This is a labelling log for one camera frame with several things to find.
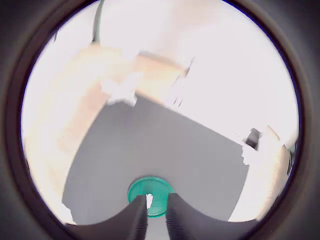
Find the green cap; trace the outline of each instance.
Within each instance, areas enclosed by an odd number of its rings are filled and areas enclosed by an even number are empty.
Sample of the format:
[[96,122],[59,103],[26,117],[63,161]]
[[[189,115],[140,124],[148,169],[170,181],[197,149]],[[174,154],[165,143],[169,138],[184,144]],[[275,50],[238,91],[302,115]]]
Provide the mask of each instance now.
[[146,176],[135,181],[129,188],[128,200],[131,203],[138,195],[152,194],[152,204],[148,209],[149,218],[158,218],[166,214],[169,193],[174,193],[173,188],[165,180]]

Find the small black object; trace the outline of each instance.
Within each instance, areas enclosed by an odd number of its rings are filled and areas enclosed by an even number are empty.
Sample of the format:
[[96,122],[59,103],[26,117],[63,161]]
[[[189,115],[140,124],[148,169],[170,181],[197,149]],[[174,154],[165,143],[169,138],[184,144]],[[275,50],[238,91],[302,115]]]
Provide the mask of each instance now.
[[252,147],[253,149],[258,150],[260,135],[261,135],[261,132],[259,132],[255,128],[252,128],[250,130],[249,135],[244,139],[244,142],[250,147]]

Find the black cable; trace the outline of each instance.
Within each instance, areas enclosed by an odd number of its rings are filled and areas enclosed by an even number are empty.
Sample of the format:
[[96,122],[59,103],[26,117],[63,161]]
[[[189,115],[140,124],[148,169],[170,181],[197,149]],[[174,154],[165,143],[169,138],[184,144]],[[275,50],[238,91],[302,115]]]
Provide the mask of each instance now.
[[101,0],[99,3],[99,6],[96,10],[94,22],[93,22],[93,43],[100,43],[100,25],[101,25],[101,14],[102,14],[102,8],[104,5],[105,0]]

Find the tan surface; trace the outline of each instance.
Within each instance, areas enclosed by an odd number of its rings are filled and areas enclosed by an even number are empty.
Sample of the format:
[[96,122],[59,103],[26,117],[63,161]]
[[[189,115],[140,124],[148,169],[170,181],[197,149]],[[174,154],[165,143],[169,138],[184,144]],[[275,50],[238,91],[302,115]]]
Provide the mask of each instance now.
[[162,103],[184,69],[146,56],[128,60],[120,49],[91,45],[58,73],[37,106],[24,151],[38,191],[63,222],[73,223],[57,201],[83,138],[109,98],[101,80],[121,82],[131,72],[144,73],[137,93]]
[[254,159],[247,159],[249,170],[229,222],[261,220],[288,180],[290,154],[270,127],[259,140],[258,153],[244,156],[250,157]]

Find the gray surface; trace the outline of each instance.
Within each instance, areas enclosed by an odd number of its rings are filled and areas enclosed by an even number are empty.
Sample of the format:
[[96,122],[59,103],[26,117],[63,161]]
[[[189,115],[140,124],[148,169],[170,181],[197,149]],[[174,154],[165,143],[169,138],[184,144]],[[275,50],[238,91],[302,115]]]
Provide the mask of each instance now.
[[[135,178],[151,175],[202,213],[227,221],[248,172],[241,153],[233,141],[144,98],[135,107],[105,106],[71,166],[63,203],[77,224],[101,222],[128,204]],[[148,223],[148,239],[168,238],[165,217]]]

